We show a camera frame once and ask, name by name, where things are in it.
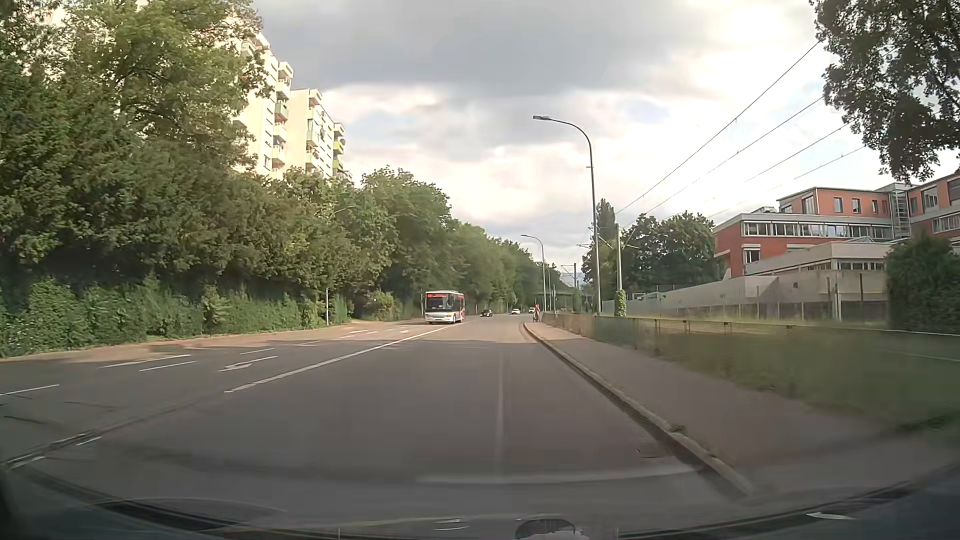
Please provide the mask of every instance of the curb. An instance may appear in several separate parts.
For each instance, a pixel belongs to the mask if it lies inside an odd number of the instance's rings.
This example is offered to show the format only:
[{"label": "curb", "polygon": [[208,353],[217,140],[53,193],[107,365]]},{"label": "curb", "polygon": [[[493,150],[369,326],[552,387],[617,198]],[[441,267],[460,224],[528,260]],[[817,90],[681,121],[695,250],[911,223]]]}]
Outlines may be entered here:
[{"label": "curb", "polygon": [[541,345],[549,349],[551,353],[563,360],[569,367],[573,368],[574,371],[587,379],[588,382],[596,386],[615,405],[625,410],[635,420],[638,420],[642,426],[652,431],[658,439],[670,446],[674,454],[680,459],[686,461],[688,464],[702,465],[711,470],[719,479],[723,480],[727,488],[731,488],[740,497],[747,497],[755,493],[753,484],[746,477],[738,473],[719,457],[712,455],[710,451],[701,446],[700,443],[675,431],[670,422],[647,407],[639,404],[622,390],[616,388],[591,371],[587,366],[558,349],[550,343],[549,340],[537,335],[536,332],[530,329],[529,323],[523,323],[523,329]]}]

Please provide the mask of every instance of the bus windshield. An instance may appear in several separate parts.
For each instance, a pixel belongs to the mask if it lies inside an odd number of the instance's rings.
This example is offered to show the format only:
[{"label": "bus windshield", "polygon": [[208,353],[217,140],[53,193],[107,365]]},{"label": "bus windshield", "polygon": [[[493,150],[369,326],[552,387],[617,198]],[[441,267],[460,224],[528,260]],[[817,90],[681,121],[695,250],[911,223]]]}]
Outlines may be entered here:
[{"label": "bus windshield", "polygon": [[437,312],[437,311],[459,311],[461,307],[461,300],[455,294],[448,292],[431,292],[426,295],[426,304],[424,305],[424,311]]}]

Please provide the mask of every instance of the dark cloud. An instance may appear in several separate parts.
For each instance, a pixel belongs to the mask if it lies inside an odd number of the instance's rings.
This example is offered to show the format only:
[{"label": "dark cloud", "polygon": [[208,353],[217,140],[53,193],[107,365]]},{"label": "dark cloud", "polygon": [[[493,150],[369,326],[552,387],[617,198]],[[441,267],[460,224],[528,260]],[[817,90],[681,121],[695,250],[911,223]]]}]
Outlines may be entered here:
[{"label": "dark cloud", "polygon": [[[803,9],[805,0],[790,9]],[[743,0],[781,7],[787,0]],[[711,17],[729,11],[681,0],[255,0],[295,86],[427,86],[441,103],[387,120],[364,136],[417,142],[446,160],[475,161],[497,146],[617,137],[612,122],[583,110],[585,93],[626,90],[710,98],[693,61],[723,52]],[[623,116],[662,120],[649,104]],[[411,124],[409,118],[415,118]]]},{"label": "dark cloud", "polygon": [[673,62],[715,47],[677,0],[257,0],[265,33],[320,89],[444,86],[467,99],[694,85]]}]

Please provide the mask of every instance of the white lane marking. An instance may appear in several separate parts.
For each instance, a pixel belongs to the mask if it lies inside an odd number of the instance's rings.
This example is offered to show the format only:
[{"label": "white lane marking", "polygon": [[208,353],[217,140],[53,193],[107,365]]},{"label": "white lane marking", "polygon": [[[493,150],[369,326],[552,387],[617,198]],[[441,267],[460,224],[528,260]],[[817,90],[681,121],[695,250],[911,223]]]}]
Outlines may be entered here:
[{"label": "white lane marking", "polygon": [[958,360],[957,358],[947,358],[946,356],[930,356],[930,355],[921,355],[921,354],[919,354],[919,353],[900,353],[900,354],[901,354],[901,355],[904,355],[904,356],[917,356],[917,357],[920,357],[920,358],[932,358],[932,359],[934,359],[934,360],[946,360],[946,361],[949,361],[949,362],[960,362],[960,360]]},{"label": "white lane marking", "polygon": [[245,353],[240,353],[240,356],[252,355],[254,353],[266,353],[267,351],[272,351],[273,349],[274,349],[273,347],[268,347],[267,349],[258,349],[256,351],[246,351]]},{"label": "white lane marking", "polygon": [[187,356],[190,356],[190,355],[173,355],[173,356],[163,356],[163,357],[161,357],[161,358],[149,358],[149,359],[146,359],[146,360],[134,360],[134,361],[131,361],[131,362],[121,362],[121,363],[119,363],[119,364],[110,364],[109,366],[100,366],[100,369],[104,369],[104,368],[108,368],[108,367],[134,366],[134,365],[136,365],[136,364],[143,364],[143,363],[147,363],[147,362],[159,362],[159,361],[161,361],[161,360],[172,360],[172,359],[174,359],[174,358],[184,358],[184,357],[187,357]]},{"label": "white lane marking", "polygon": [[38,386],[37,388],[24,388],[23,390],[13,390],[13,392],[5,392],[0,394],[0,396],[12,396],[13,394],[22,394],[24,392],[33,392],[34,390],[46,390],[47,388],[55,388],[60,386],[59,384],[47,384],[46,386]]},{"label": "white lane marking", "polygon": [[581,481],[599,481],[599,480],[621,480],[621,479],[643,479],[650,477],[665,477],[670,475],[682,475],[693,473],[696,469],[688,465],[661,465],[659,467],[644,467],[642,469],[625,469],[621,471],[583,471],[560,474],[533,474],[533,475],[515,475],[489,477],[481,476],[441,476],[430,475],[420,477],[418,482],[423,483],[464,483],[464,484],[484,484],[484,485],[503,485],[503,484],[545,484],[545,483],[566,483]]},{"label": "white lane marking", "polygon": [[166,364],[166,365],[162,365],[162,366],[145,367],[145,368],[141,369],[140,371],[154,371],[155,369],[163,369],[163,368],[165,368],[165,367],[185,366],[186,364],[192,364],[192,363],[194,363],[194,362],[196,362],[196,361],[197,361],[197,360],[190,360],[189,362],[181,362],[181,363],[179,363],[179,364]]},{"label": "white lane marking", "polygon": [[26,464],[28,464],[28,463],[33,463],[34,461],[40,461],[41,459],[43,459],[43,458],[45,458],[45,457],[46,457],[46,455],[35,455],[34,457],[31,457],[30,459],[26,459],[26,460],[20,461],[19,463],[14,464],[14,465],[11,467],[11,469],[16,469],[17,467],[23,467],[24,465],[26,465]]},{"label": "white lane marking", "polygon": [[254,362],[259,362],[259,361],[262,361],[262,360],[269,360],[269,359],[271,359],[271,358],[276,358],[276,356],[264,356],[264,357],[258,358],[258,359],[256,359],[256,360],[245,360],[245,361],[242,361],[242,362],[237,362],[237,363],[235,363],[235,364],[230,364],[230,365],[224,366],[224,369],[222,369],[222,370],[220,370],[220,371],[233,371],[233,370],[235,370],[235,369],[246,369],[246,368],[249,368],[250,365],[251,365],[252,363],[254,363]]},{"label": "white lane marking", "polygon": [[422,337],[422,336],[427,335],[427,334],[429,334],[429,333],[433,333],[433,332],[435,332],[435,331],[446,330],[446,329],[448,329],[448,328],[451,328],[451,327],[442,327],[442,328],[438,328],[438,329],[436,329],[436,330],[425,331],[424,333],[418,333],[418,334],[415,334],[415,335],[410,335],[410,336],[404,337],[403,339],[398,339],[397,341],[391,341],[390,343],[384,343],[384,344],[382,344],[382,345],[377,345],[376,347],[370,347],[369,349],[364,349],[364,350],[362,350],[362,351],[357,351],[357,352],[355,352],[355,353],[350,353],[349,355],[337,356],[336,358],[331,358],[330,360],[324,360],[323,362],[318,362],[318,363],[316,363],[316,364],[311,364],[311,365],[308,365],[308,366],[304,366],[304,367],[301,367],[301,368],[299,368],[299,369],[295,369],[295,370],[293,370],[293,371],[288,371],[288,372],[286,372],[286,373],[281,373],[281,374],[279,374],[279,375],[274,375],[273,377],[268,377],[267,379],[255,380],[254,382],[251,382],[250,384],[244,384],[243,386],[237,386],[236,388],[233,388],[233,389],[231,389],[231,390],[224,390],[224,393],[225,393],[225,394],[231,394],[231,393],[233,393],[233,392],[239,392],[240,390],[246,390],[247,388],[253,388],[254,386],[256,386],[256,385],[258,385],[258,384],[266,384],[267,382],[273,382],[274,380],[285,379],[285,378],[287,378],[287,377],[290,377],[291,375],[298,375],[298,374],[303,373],[303,372],[305,372],[305,371],[310,371],[311,369],[316,369],[316,368],[318,368],[318,367],[323,367],[323,366],[326,366],[327,364],[332,364],[332,363],[334,363],[334,362],[339,362],[340,360],[346,360],[347,358],[353,358],[354,356],[360,356],[360,355],[369,353],[369,352],[371,352],[371,351],[377,351],[377,350],[379,350],[379,349],[383,349],[384,347],[390,347],[391,345],[396,345],[397,343],[402,343],[402,342],[404,342],[404,341],[409,341],[409,340],[411,340],[411,339],[416,339],[416,338],[418,338],[418,337]]}]

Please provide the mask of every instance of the balcony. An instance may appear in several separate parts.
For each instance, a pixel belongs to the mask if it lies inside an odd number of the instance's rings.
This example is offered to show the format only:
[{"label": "balcony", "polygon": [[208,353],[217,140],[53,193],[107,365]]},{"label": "balcony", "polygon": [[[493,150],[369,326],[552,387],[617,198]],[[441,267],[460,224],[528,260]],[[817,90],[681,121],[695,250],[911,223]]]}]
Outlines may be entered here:
[{"label": "balcony", "polygon": [[307,172],[324,170],[324,162],[321,160],[318,152],[308,152],[306,158],[307,162],[304,168]]},{"label": "balcony", "polygon": [[281,80],[286,80],[287,84],[289,84],[290,81],[294,79],[294,69],[290,67],[289,63],[282,61],[276,67],[276,77]]},{"label": "balcony", "polygon": [[275,146],[273,151],[274,169],[283,167],[287,163],[287,155],[280,146]]},{"label": "balcony", "polygon": [[256,36],[252,39],[253,46],[257,49],[269,49],[270,41],[267,41],[267,37],[263,35],[262,32],[257,32]]},{"label": "balcony", "polygon": [[274,124],[274,144],[276,144],[278,140],[280,140],[281,143],[285,143],[288,140],[286,124]]},{"label": "balcony", "polygon": [[319,107],[320,101],[323,99],[320,91],[316,88],[310,88],[306,91],[306,105],[307,107]]},{"label": "balcony", "polygon": [[240,55],[244,58],[250,58],[256,54],[256,46],[250,41],[243,40],[240,43]]},{"label": "balcony", "polygon": [[290,81],[289,80],[280,79],[279,81],[276,82],[276,86],[274,86],[274,90],[276,90],[277,101],[286,101],[290,99]]},{"label": "balcony", "polygon": [[320,146],[323,138],[321,137],[321,130],[323,127],[317,126],[317,124],[310,122],[310,126],[306,129],[306,145],[309,148],[316,148]]},{"label": "balcony", "polygon": [[274,120],[276,122],[286,122],[287,118],[290,117],[290,108],[287,107],[286,100],[277,101],[276,107],[274,108]]}]

